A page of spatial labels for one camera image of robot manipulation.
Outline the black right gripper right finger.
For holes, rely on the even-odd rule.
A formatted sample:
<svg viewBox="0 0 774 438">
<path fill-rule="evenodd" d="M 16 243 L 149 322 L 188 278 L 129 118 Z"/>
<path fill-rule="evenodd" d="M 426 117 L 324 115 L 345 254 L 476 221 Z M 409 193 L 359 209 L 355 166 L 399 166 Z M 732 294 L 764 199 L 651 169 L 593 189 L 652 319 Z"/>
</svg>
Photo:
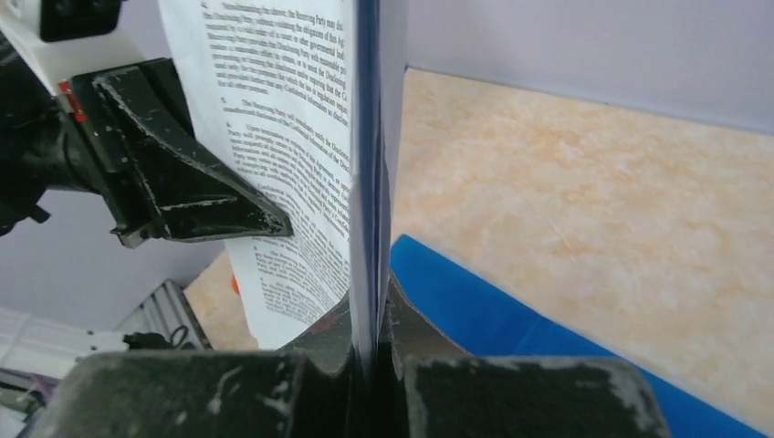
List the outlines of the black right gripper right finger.
<svg viewBox="0 0 774 438">
<path fill-rule="evenodd" d="M 392 279 L 380 338 L 381 437 L 667 437 L 651 386 L 628 362 L 476 357 Z"/>
</svg>

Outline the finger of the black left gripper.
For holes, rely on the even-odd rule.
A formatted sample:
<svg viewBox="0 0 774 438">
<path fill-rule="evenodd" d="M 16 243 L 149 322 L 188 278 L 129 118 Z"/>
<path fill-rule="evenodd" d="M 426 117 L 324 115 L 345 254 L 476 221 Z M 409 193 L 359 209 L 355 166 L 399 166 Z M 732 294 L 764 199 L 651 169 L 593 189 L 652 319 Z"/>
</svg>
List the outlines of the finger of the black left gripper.
<svg viewBox="0 0 774 438">
<path fill-rule="evenodd" d="M 292 235 L 288 214 L 194 137 L 169 58 L 75 76 L 69 96 L 71 170 L 105 201 L 124 246 Z"/>
</svg>

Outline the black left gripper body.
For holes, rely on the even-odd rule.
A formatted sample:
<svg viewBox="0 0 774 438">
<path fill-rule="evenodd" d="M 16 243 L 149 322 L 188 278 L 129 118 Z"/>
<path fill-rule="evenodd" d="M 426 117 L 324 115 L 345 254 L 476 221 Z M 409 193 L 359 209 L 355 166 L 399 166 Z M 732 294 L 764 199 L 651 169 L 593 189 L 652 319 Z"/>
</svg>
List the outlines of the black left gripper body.
<svg viewBox="0 0 774 438">
<path fill-rule="evenodd" d="M 97 162 L 96 143 L 78 127 L 61 100 L 72 81 L 51 94 L 12 43 L 1 37 L 1 234 L 21 222 L 42 224 L 49 190 L 93 193 L 111 212 L 115 193 Z"/>
</svg>

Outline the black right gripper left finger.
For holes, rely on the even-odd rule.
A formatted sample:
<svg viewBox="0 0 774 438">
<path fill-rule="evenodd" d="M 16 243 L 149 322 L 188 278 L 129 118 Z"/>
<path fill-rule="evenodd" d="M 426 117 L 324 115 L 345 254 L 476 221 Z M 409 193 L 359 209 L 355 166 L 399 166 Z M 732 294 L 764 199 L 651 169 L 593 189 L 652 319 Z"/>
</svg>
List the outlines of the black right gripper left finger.
<svg viewBox="0 0 774 438">
<path fill-rule="evenodd" d="M 147 349 L 82 360 L 31 437 L 343 437 L 352 348 L 342 300 L 275 351 Z"/>
</svg>

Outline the blue plastic folder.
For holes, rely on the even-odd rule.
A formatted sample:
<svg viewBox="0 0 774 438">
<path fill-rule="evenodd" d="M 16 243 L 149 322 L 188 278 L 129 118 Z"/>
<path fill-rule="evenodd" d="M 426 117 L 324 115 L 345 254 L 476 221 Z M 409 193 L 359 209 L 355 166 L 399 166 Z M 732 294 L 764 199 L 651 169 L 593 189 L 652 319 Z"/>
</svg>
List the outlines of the blue plastic folder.
<svg viewBox="0 0 774 438">
<path fill-rule="evenodd" d="M 409 235 L 401 235 L 392 245 L 391 268 L 418 310 L 477 356 L 612 355 Z M 651 385 L 673 436 L 761 435 L 647 370 L 642 375 Z"/>
</svg>

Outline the white printed paper files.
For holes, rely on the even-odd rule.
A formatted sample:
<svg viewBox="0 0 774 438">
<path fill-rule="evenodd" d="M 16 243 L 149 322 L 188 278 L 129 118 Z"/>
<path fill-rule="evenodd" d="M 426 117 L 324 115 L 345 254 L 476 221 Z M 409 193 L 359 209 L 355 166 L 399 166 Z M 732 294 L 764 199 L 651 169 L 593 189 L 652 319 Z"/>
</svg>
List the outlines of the white printed paper files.
<svg viewBox="0 0 774 438">
<path fill-rule="evenodd" d="M 289 217 L 226 247 L 251 334 L 278 349 L 344 297 L 384 312 L 407 67 L 404 1 L 163 1 L 197 140 Z"/>
</svg>

